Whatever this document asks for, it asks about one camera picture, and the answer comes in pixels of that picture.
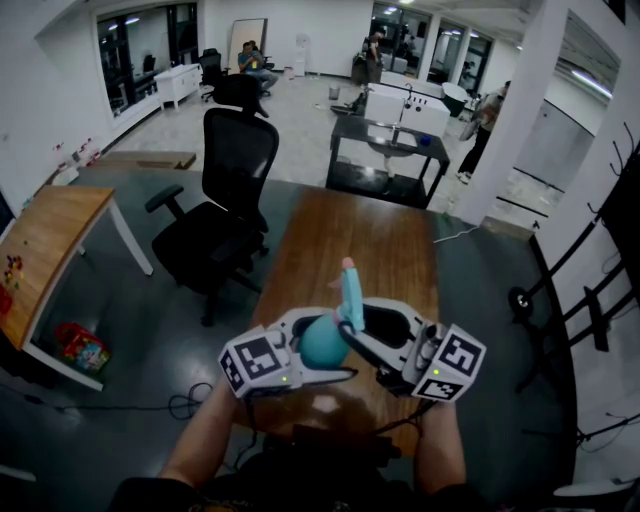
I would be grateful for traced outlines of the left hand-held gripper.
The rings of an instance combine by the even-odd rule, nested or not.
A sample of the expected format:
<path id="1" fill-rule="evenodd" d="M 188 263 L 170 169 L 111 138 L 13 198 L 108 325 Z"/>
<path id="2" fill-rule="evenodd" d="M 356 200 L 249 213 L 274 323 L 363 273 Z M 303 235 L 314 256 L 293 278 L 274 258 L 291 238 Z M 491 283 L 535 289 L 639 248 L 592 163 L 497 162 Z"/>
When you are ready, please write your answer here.
<path id="1" fill-rule="evenodd" d="M 309 369 L 301 360 L 302 336 L 328 313 L 331 310 L 322 307 L 292 309 L 271 326 L 260 325 L 227 342 L 218 361 L 235 397 L 281 395 L 355 377 L 358 371 L 352 368 Z"/>

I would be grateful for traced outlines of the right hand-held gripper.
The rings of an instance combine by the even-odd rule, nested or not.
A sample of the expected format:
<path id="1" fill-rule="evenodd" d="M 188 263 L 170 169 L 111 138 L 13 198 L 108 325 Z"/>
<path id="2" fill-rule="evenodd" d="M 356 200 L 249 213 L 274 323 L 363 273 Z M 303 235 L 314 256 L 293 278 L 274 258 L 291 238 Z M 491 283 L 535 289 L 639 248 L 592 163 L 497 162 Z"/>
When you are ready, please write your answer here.
<path id="1" fill-rule="evenodd" d="M 486 347 L 459 326 L 429 320 L 397 300 L 366 298 L 363 306 L 364 331 L 340 323 L 340 335 L 394 396 L 454 402 L 475 382 Z"/>

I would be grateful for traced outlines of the teal spray bottle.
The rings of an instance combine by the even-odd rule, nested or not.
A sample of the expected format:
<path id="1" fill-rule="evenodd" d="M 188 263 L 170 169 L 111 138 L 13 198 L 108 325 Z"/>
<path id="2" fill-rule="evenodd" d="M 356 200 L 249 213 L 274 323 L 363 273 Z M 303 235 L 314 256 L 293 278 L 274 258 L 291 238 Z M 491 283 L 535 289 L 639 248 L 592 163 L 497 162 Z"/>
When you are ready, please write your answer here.
<path id="1" fill-rule="evenodd" d="M 314 320 L 300 337 L 299 353 L 304 365 L 311 369 L 334 370 L 344 362 L 349 345 L 339 330 L 341 317 L 328 313 Z"/>

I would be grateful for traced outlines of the teal pink spray bottle head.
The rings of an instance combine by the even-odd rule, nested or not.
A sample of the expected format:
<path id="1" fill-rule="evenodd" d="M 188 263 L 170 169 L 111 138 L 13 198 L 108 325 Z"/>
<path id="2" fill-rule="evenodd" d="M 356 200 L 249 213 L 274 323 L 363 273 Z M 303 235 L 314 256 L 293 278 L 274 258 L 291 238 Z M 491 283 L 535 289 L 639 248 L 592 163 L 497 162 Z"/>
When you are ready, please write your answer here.
<path id="1" fill-rule="evenodd" d="M 341 291 L 341 303 L 334 312 L 334 322 L 347 322 L 355 332 L 364 330 L 364 306 L 362 289 L 355 263 L 351 257 L 342 259 L 340 277 L 329 287 Z"/>

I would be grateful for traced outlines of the person's left forearm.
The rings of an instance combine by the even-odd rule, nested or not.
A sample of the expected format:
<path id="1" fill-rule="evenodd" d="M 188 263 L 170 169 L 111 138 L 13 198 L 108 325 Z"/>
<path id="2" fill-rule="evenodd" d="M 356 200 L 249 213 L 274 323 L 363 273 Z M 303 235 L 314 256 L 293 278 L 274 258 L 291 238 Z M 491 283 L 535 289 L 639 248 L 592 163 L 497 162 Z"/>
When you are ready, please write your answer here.
<path id="1" fill-rule="evenodd" d="M 180 435 L 159 477 L 192 488 L 213 479 L 227 451 L 237 406 L 227 379 L 221 377 Z"/>

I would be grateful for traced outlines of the person's right forearm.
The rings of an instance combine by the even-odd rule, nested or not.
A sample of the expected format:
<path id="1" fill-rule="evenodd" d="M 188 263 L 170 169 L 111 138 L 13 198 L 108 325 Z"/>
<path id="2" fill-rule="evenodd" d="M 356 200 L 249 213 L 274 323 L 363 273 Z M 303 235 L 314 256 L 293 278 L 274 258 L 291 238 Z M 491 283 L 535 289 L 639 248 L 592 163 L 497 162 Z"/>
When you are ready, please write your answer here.
<path id="1" fill-rule="evenodd" d="M 436 402 L 420 418 L 414 456 L 417 488 L 433 495 L 466 482 L 466 464 L 454 403 Z"/>

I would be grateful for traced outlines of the person's black shirt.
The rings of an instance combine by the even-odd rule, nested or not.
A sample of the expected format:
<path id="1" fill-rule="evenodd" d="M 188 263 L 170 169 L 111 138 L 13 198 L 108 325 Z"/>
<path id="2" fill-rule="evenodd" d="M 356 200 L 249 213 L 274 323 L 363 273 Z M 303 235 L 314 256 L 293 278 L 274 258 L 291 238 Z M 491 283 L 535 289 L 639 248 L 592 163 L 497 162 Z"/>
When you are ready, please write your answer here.
<path id="1" fill-rule="evenodd" d="M 124 480 L 107 512 L 491 512 L 469 484 L 432 495 L 382 477 L 372 465 L 267 451 L 235 474 L 194 488 L 175 479 Z"/>

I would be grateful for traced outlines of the white sink basin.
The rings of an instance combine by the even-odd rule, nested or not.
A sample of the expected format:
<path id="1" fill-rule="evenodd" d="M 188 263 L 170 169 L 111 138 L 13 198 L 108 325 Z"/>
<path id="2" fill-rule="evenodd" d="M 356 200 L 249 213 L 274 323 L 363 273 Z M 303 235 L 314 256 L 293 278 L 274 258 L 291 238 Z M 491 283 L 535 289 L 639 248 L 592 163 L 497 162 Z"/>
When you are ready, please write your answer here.
<path id="1" fill-rule="evenodd" d="M 395 177 L 391 160 L 412 155 L 417 147 L 415 137 L 395 125 L 383 127 L 371 125 L 368 127 L 368 135 L 373 138 L 369 146 L 383 156 L 383 165 L 389 179 Z"/>

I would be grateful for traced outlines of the black sink table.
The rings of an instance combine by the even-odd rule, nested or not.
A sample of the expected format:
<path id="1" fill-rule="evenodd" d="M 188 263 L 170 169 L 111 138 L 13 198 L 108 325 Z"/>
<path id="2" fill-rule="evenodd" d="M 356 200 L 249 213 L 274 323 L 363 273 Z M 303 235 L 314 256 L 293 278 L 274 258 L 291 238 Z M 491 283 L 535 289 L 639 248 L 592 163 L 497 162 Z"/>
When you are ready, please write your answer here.
<path id="1" fill-rule="evenodd" d="M 398 129 L 415 137 L 417 147 L 410 156 L 420 156 L 424 162 L 420 174 L 416 178 L 402 175 L 394 170 L 395 177 L 389 179 L 384 168 L 377 169 L 339 159 L 340 145 L 344 140 L 364 143 L 373 150 L 369 146 L 373 138 L 368 135 L 368 127 L 371 125 L 393 126 L 370 121 L 360 116 L 340 116 L 337 118 L 330 138 L 331 155 L 325 187 L 334 191 L 383 200 L 402 206 L 427 209 L 450 164 L 448 153 L 441 139 L 438 136 L 395 125 Z M 428 146 L 420 143 L 420 139 L 425 135 L 432 138 L 432 142 Z"/>

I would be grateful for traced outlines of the black wheeled display stand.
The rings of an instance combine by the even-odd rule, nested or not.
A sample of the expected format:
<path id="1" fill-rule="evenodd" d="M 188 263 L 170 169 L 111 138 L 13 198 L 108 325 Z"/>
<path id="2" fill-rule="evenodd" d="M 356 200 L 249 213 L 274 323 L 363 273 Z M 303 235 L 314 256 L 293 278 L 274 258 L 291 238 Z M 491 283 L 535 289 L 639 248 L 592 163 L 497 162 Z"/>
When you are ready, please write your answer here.
<path id="1" fill-rule="evenodd" d="M 571 244 L 566 253 L 557 261 L 556 264 L 554 264 L 554 266 L 550 270 L 548 270 L 541 276 L 540 280 L 531 289 L 525 290 L 521 287 L 513 287 L 509 290 L 508 300 L 514 314 L 513 323 L 520 324 L 527 330 L 537 354 L 534 359 L 534 363 L 532 364 L 532 367 L 527 373 L 526 377 L 516 386 L 516 394 L 520 394 L 522 391 L 524 391 L 524 389 L 526 389 L 534 381 L 536 376 L 541 373 L 545 373 L 549 380 L 553 380 L 553 359 L 557 355 L 559 355 L 559 353 L 562 352 L 564 348 L 570 350 L 573 346 L 577 345 L 589 336 L 593 337 L 593 341 L 597 351 L 608 352 L 609 344 L 607 336 L 611 321 L 614 320 L 614 317 L 618 313 L 620 313 L 626 305 L 628 305 L 632 300 L 635 300 L 636 298 L 635 292 L 632 288 L 613 306 L 611 306 L 609 310 L 605 312 L 602 311 L 602 307 L 598 298 L 599 294 L 604 291 L 604 289 L 608 287 L 608 285 L 611 284 L 612 281 L 625 269 L 623 257 L 620 256 L 617 264 L 613 267 L 612 270 L 610 270 L 608 273 L 605 273 L 605 277 L 595 286 L 595 288 L 589 288 L 587 286 L 583 288 L 584 297 L 580 301 L 578 301 L 572 308 L 570 308 L 569 311 L 567 311 L 566 313 L 562 313 L 560 316 L 559 314 L 555 314 L 555 316 L 551 315 L 548 322 L 542 328 L 536 327 L 529 320 L 533 312 L 532 299 L 535 293 L 537 293 L 537 291 L 539 291 L 543 286 L 547 287 L 552 284 L 552 277 L 555 275 L 555 273 L 559 271 L 577 252 L 577 250 L 587 240 L 589 235 L 595 230 L 599 223 L 605 226 L 605 210 L 611 209 L 607 207 L 607 204 L 612 204 L 612 196 L 615 195 L 614 193 L 616 189 L 619 188 L 619 185 L 622 184 L 622 181 L 628 181 L 628 176 L 630 172 L 632 172 L 632 168 L 640 164 L 640 140 L 638 140 L 638 142 L 635 142 L 634 136 L 632 135 L 626 122 L 623 123 L 623 126 L 627 134 L 629 135 L 631 143 L 634 145 L 634 147 L 628 159 L 626 160 L 626 163 L 623 163 L 618 145 L 615 140 L 613 141 L 613 146 L 618 156 L 621 169 L 620 172 L 617 173 L 616 169 L 613 167 L 613 164 L 610 164 L 611 170 L 617 177 L 617 180 L 603 205 L 596 211 L 592 208 L 589 202 L 587 203 L 590 212 L 594 214 L 593 219 L 587 224 L 583 232 L 577 237 L 574 243 Z M 588 310 L 590 324 L 574 337 L 570 339 L 568 338 L 564 344 L 556 347 L 556 349 L 545 352 L 544 341 L 546 340 L 546 338 L 551 336 L 552 333 L 561 330 L 560 328 L 564 328 L 566 326 L 566 322 L 569 319 L 573 318 L 584 308 Z M 622 431 L 629 425 L 640 423 L 640 413 L 637 413 L 631 417 L 611 416 L 610 414 L 609 416 L 615 417 L 619 421 L 611 424 L 610 426 L 588 433 L 583 432 L 580 427 L 576 426 L 576 434 L 568 435 L 568 438 L 575 443 L 575 449 L 580 449 L 582 444 L 590 441 L 598 435 L 607 433 L 615 429 L 621 429 Z"/>

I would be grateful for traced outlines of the black mesh office chair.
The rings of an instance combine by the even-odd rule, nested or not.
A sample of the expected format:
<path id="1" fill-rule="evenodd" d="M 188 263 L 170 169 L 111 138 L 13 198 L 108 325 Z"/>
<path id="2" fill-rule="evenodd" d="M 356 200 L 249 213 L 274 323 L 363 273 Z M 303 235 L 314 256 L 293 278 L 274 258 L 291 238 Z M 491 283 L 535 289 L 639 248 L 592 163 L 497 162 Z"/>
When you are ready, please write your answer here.
<path id="1" fill-rule="evenodd" d="M 226 281 L 261 290 L 247 275 L 253 255 L 269 251 L 259 200 L 279 148 L 279 133 L 267 121 L 256 78 L 225 76 L 212 97 L 216 105 L 203 118 L 206 201 L 184 211 L 176 200 L 184 189 L 172 185 L 145 204 L 149 213 L 165 206 L 175 218 L 153 239 L 152 250 L 178 285 L 205 296 L 205 327 L 213 324 L 218 293 Z"/>

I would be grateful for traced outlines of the white box appliance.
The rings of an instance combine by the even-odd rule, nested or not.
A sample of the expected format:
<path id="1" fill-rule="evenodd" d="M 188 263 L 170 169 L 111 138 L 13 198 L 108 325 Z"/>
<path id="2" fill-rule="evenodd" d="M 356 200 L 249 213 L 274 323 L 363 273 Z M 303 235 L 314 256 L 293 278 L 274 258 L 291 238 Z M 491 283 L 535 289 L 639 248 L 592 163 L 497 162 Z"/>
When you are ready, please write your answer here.
<path id="1" fill-rule="evenodd" d="M 441 99 L 419 92 L 410 84 L 402 87 L 370 84 L 364 117 L 385 125 L 442 137 L 450 110 Z"/>

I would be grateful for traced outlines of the red toy box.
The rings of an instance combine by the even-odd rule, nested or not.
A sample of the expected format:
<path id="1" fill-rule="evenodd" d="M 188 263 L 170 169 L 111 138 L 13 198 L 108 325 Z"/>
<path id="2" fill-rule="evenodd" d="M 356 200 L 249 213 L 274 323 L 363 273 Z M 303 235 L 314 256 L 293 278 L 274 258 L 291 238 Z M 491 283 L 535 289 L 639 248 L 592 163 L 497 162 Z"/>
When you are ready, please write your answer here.
<path id="1" fill-rule="evenodd" d="M 62 357 L 83 371 L 97 374 L 111 359 L 106 345 L 77 323 L 60 324 L 54 333 Z"/>

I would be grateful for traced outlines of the black tub white rim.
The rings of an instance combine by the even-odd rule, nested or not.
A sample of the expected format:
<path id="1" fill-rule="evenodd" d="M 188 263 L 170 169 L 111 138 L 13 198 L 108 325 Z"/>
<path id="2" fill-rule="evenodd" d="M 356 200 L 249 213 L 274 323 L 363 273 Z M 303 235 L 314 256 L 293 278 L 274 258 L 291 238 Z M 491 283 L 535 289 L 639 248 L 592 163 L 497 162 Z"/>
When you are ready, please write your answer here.
<path id="1" fill-rule="evenodd" d="M 442 85 L 442 102 L 449 109 L 451 117 L 458 117 L 469 101 L 469 94 L 465 89 L 451 82 Z"/>

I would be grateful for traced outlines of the flat wooden planks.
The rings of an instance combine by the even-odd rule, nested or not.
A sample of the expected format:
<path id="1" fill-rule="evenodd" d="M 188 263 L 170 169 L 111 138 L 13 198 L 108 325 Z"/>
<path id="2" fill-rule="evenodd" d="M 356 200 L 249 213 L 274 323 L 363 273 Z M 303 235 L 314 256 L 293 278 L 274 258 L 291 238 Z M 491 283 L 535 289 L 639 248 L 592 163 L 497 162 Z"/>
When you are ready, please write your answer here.
<path id="1" fill-rule="evenodd" d="M 197 154 L 180 151 L 110 151 L 90 164 L 108 169 L 168 169 L 187 170 Z"/>

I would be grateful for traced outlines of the wooden white-legged table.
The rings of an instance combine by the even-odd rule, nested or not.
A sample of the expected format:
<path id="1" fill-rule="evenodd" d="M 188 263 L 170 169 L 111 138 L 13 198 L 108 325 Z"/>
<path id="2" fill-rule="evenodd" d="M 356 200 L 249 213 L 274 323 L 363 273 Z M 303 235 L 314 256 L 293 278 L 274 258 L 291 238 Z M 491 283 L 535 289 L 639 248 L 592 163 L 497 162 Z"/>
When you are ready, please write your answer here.
<path id="1" fill-rule="evenodd" d="M 0 284 L 5 287 L 8 255 L 22 257 L 24 273 L 19 289 L 5 287 L 13 304 L 6 315 L 0 315 L 0 332 L 14 349 L 98 392 L 103 390 L 101 382 L 36 346 L 33 335 L 69 263 L 83 251 L 86 237 L 104 215 L 111 217 L 143 273 L 151 276 L 154 269 L 129 228 L 113 188 L 47 185 L 0 236 Z"/>

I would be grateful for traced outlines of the white water dispenser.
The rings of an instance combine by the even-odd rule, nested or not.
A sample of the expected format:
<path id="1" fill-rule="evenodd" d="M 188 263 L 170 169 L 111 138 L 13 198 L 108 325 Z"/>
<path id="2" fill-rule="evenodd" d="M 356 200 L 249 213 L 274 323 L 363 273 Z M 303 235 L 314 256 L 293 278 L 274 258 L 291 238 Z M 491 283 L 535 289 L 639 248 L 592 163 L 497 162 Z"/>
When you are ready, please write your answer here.
<path id="1" fill-rule="evenodd" d="M 306 75 L 306 63 L 308 57 L 310 40 L 309 36 L 305 33 L 298 33 L 296 35 L 296 48 L 294 58 L 294 75 L 296 77 L 304 77 Z"/>

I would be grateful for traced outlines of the black framed glass doors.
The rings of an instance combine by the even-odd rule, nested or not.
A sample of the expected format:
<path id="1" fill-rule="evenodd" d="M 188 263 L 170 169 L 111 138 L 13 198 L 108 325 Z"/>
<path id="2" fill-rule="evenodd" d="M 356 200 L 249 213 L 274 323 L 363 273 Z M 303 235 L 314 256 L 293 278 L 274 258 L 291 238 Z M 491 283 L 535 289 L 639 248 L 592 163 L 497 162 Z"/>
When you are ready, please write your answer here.
<path id="1" fill-rule="evenodd" d="M 371 30 L 380 32 L 381 81 L 387 85 L 440 86 L 471 96 L 480 92 L 494 40 L 469 21 L 465 0 L 379 0 Z"/>

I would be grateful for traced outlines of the small black office chair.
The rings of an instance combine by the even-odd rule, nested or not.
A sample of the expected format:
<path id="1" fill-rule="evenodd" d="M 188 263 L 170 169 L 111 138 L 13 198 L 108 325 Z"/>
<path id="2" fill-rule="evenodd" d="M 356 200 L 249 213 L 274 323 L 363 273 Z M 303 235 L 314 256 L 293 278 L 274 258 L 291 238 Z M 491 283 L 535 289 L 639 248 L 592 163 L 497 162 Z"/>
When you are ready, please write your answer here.
<path id="1" fill-rule="evenodd" d="M 215 48 L 203 51 L 200 57 L 200 67 L 202 70 L 202 85 L 209 87 L 209 90 L 201 95 L 201 99 L 204 102 L 208 102 L 218 83 L 227 75 L 227 70 L 221 66 L 221 54 Z"/>

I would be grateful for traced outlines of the white low cabinet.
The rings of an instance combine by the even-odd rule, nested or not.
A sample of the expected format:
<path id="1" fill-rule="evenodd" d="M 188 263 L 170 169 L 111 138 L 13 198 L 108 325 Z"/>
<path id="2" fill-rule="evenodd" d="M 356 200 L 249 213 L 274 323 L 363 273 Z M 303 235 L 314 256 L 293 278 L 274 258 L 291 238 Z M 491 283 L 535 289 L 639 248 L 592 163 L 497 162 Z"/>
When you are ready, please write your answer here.
<path id="1" fill-rule="evenodd" d="M 154 81 L 160 109 L 172 103 L 175 110 L 181 100 L 199 90 L 202 71 L 199 64 L 179 65 L 167 71 L 156 74 Z"/>

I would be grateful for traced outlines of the pile of colourful small toys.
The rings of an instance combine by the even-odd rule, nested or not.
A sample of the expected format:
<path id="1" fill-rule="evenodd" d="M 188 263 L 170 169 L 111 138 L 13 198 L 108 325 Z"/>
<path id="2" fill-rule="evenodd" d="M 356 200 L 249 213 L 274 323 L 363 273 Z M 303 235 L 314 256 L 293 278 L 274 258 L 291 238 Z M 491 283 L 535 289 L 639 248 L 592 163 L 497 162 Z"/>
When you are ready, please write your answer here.
<path id="1" fill-rule="evenodd" d="M 24 279 L 23 260 L 19 255 L 8 255 L 7 266 L 4 270 L 4 285 L 8 290 L 20 288 L 20 282 Z"/>

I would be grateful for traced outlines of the leaning white board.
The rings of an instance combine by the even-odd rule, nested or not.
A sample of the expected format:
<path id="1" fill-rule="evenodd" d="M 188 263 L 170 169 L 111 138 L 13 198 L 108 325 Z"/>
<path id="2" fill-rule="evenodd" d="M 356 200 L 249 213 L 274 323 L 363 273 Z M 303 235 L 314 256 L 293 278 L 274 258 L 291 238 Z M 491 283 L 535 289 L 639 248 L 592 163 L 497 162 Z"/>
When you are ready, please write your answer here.
<path id="1" fill-rule="evenodd" d="M 266 18 L 235 20 L 230 29 L 227 67 L 230 74 L 237 74 L 239 66 L 237 56 L 242 52 L 243 44 L 254 41 L 263 50 L 268 20 Z"/>

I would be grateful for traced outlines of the black framed window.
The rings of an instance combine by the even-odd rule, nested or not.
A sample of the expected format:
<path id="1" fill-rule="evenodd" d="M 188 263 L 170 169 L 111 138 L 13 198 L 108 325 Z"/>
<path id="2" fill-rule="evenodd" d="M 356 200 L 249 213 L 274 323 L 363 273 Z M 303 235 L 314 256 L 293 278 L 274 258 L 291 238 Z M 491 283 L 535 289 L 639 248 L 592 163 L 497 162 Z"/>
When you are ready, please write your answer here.
<path id="1" fill-rule="evenodd" d="M 115 117 L 155 93 L 155 76 L 197 62 L 197 4 L 125 9 L 97 17 L 100 61 Z"/>

